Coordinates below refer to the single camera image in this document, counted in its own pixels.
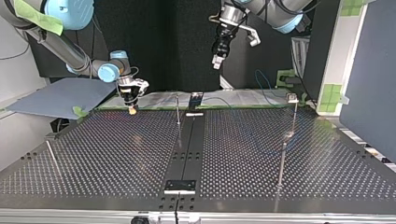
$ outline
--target black backdrop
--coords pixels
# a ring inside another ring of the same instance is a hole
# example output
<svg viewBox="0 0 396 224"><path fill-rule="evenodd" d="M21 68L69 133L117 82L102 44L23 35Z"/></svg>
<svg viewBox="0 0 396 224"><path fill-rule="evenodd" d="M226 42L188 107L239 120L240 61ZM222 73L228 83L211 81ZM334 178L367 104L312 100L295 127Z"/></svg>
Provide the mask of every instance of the black backdrop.
<svg viewBox="0 0 396 224"><path fill-rule="evenodd" d="M96 0L96 15L109 51L125 49L140 67L149 91L215 91L212 69L215 0Z"/></svg>

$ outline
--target blue cardboard sheet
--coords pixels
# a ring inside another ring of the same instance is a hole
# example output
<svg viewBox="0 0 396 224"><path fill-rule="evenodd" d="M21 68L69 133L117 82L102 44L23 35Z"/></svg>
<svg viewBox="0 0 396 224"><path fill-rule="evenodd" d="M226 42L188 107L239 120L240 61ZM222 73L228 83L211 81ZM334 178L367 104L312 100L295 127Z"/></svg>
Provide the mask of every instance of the blue cardboard sheet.
<svg viewBox="0 0 396 224"><path fill-rule="evenodd" d="M64 78L21 98L7 107L7 110L52 118L78 119L73 107L89 112L115 89L115 83L87 78Z"/></svg>

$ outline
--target white wall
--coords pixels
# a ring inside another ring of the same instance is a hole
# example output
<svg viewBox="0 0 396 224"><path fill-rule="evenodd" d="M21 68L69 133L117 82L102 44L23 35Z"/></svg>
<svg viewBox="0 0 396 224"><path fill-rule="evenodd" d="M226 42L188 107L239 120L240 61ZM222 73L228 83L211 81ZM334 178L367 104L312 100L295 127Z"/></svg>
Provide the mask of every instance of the white wall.
<svg viewBox="0 0 396 224"><path fill-rule="evenodd" d="M341 17L335 24L334 35L329 52L326 70L323 76L320 97L325 84L342 85L341 93L347 91L347 83L361 36L361 27L366 15L367 5L362 7L359 16ZM318 112L322 116L340 116L342 104L338 104L334 113Z"/></svg>
<svg viewBox="0 0 396 224"><path fill-rule="evenodd" d="M35 66L32 51L15 59L1 60L24 52L28 43L0 17L0 170L44 142L53 119L2 111L23 95L46 86Z"/></svg>

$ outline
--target perforated breadboard table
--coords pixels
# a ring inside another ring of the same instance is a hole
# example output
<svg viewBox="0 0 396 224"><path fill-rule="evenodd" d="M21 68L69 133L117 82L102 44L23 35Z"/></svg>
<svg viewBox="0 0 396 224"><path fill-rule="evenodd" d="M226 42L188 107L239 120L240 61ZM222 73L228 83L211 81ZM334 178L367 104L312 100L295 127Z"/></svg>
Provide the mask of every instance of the perforated breadboard table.
<svg viewBox="0 0 396 224"><path fill-rule="evenodd" d="M0 173L0 208L396 215L396 174L310 109L98 111ZM164 195L167 180L194 195Z"/></svg>
<svg viewBox="0 0 396 224"><path fill-rule="evenodd" d="M176 120L174 111L94 113L50 142L53 156L43 144L1 173L0 205L168 210L164 180L181 178L183 161L171 159L187 148L191 128Z"/></svg>
<svg viewBox="0 0 396 224"><path fill-rule="evenodd" d="M326 119L300 109L277 185L289 108L211 110L194 122L184 178L199 179L193 210L396 214L396 175Z"/></svg>

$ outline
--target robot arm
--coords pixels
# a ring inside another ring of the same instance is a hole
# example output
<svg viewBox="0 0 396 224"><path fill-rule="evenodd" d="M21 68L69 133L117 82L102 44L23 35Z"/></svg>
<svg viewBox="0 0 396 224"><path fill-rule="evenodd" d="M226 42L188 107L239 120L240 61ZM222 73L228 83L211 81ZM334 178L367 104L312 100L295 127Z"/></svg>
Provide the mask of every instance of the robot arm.
<svg viewBox="0 0 396 224"><path fill-rule="evenodd" d="M37 11L58 17L61 20L65 20L65 12L68 12L71 17L67 18L68 21L63 21L65 29L82 29L88 25L93 16L93 0L24 1ZM17 29L23 30L31 35L38 43L42 44L64 61L70 72L79 75L99 77L104 82L117 81L121 97L124 99L125 104L129 106L130 113L135 113L134 107L137 104L138 97L143 96L149 84L145 80L134 78L136 73L131 73L131 65L125 51L120 50L112 52L110 54L110 60L107 62L92 60L79 46L75 45L65 35L58 36L52 32L39 28L29 21L18 18L15 14L13 4L13 0L0 1L0 16Z"/></svg>
<svg viewBox="0 0 396 224"><path fill-rule="evenodd" d="M249 12L259 16L275 30L287 34L301 21L303 13L300 11L310 2L312 0L224 0L216 42L212 47L214 68L220 69L230 54L230 44L239 29L247 30L251 47L261 43L257 31L243 24Z"/></svg>

